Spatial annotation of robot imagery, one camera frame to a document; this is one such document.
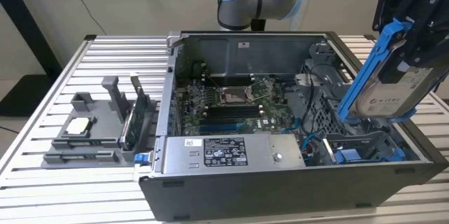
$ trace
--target floor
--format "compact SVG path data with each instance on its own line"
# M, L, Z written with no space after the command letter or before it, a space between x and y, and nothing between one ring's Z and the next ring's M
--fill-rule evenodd
M4 98L4 96L8 94L10 90L15 86L19 80L11 79L11 80L0 80L0 100ZM23 126L26 125L28 121L27 117L4 117L0 116L0 126L10 128L15 131L20 131ZM4 129L0 129L0 157L6 153L12 141L16 138L16 133L10 132Z

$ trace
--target blue cable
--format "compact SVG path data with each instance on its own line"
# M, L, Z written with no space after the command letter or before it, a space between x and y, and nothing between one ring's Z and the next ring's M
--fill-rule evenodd
M312 139L313 136L315 136L315 134L309 134L308 137L305 138L301 150L307 148L308 142L309 142L309 140Z
M285 128L284 130L283 130L283 135L285 134L285 131L288 131L288 130L295 130L295 129L297 129L300 127L300 119L299 118L295 118L295 127L292 127L292 128Z

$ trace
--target aluminum workbench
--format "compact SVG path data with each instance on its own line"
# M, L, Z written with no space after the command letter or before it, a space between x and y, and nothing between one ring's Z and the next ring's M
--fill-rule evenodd
M375 42L364 36L341 39L364 62ZM103 76L119 75L119 88L135 99L130 73L138 72L144 91L162 99L166 52L166 37L99 36L83 42L0 160L0 223L159 223L134 182L134 168L43 170L40 165L72 110L74 94L88 91L95 100L110 99L100 85ZM435 93L417 106L412 120L449 157L449 107ZM425 185L404 188L379 208L208 223L279 222L449 223L449 170Z

